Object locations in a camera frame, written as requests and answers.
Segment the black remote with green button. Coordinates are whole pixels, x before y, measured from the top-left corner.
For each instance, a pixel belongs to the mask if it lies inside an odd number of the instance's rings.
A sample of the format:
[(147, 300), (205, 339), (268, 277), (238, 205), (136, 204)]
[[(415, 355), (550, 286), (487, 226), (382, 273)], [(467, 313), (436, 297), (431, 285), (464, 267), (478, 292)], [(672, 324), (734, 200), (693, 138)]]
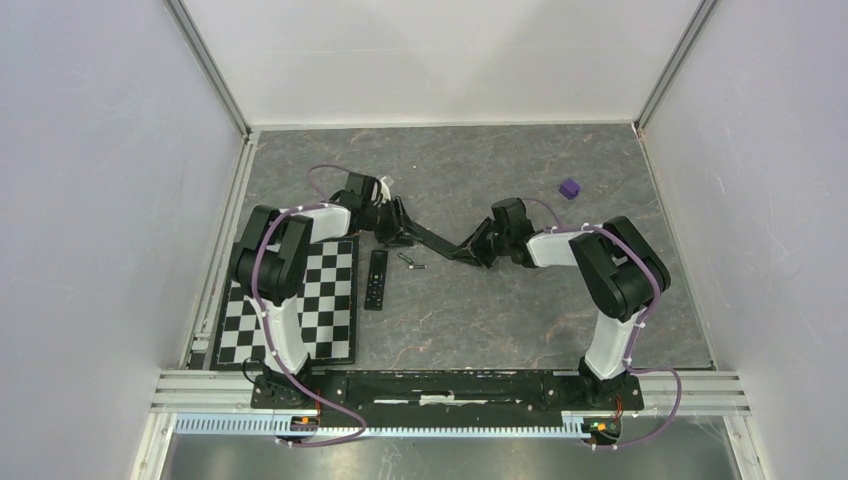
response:
[(366, 277), (364, 309), (367, 311), (381, 311), (383, 309), (387, 266), (388, 251), (373, 250), (370, 254)]

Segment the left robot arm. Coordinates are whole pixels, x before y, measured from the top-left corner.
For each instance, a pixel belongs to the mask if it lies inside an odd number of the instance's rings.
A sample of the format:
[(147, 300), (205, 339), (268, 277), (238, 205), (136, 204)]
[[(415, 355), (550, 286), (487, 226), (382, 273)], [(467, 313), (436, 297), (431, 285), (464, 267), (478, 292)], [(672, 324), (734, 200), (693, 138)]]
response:
[(283, 373), (275, 392), (290, 407), (306, 405), (313, 379), (301, 372), (310, 353), (302, 340), (297, 297), (306, 279), (309, 248), (360, 231), (376, 232), (391, 213), (393, 181), (350, 173), (344, 188), (323, 201), (251, 211), (230, 255), (231, 279), (247, 290), (266, 343), (264, 363)]

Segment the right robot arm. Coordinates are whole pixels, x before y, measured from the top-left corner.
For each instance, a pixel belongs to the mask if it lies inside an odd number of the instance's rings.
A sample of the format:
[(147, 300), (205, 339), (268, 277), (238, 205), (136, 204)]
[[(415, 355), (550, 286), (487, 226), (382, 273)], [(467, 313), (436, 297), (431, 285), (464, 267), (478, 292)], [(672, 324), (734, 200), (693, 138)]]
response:
[(453, 244), (413, 221), (400, 198), (389, 207), (391, 231), (401, 243), (420, 243), (448, 260), (489, 268), (508, 257), (525, 268), (577, 268), (598, 310), (579, 366), (578, 396), (591, 408), (617, 396), (615, 379), (631, 369), (635, 332), (670, 285), (667, 267), (628, 218), (537, 229), (525, 201), (508, 198), (493, 204), (491, 216)]

